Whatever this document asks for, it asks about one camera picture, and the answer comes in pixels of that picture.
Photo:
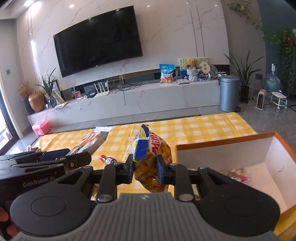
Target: trash can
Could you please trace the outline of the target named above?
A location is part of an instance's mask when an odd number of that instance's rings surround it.
[[[239,102],[239,78],[231,75],[220,77],[220,110],[234,112]]]

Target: flat screen tv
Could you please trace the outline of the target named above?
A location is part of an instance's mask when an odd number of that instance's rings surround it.
[[[63,77],[143,56],[133,6],[73,25],[54,35],[54,44]]]

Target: hand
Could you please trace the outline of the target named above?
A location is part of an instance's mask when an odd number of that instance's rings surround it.
[[[0,221],[1,222],[6,222],[8,221],[9,219],[9,216],[8,216],[8,213],[0,207]],[[17,235],[17,230],[15,228],[15,225],[14,224],[10,224],[8,227],[7,227],[7,233],[11,236],[11,237],[14,237]]]

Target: pink heater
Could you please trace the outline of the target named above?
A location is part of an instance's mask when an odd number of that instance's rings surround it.
[[[265,95],[266,95],[265,90],[260,90],[259,91],[258,97],[257,97],[256,109],[263,110]]]

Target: yellow chip bag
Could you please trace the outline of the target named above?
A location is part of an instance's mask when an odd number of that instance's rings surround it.
[[[166,164],[172,163],[168,144],[142,125],[132,145],[135,179],[150,192],[167,192],[168,185],[161,185],[156,171],[156,156],[162,155]]]

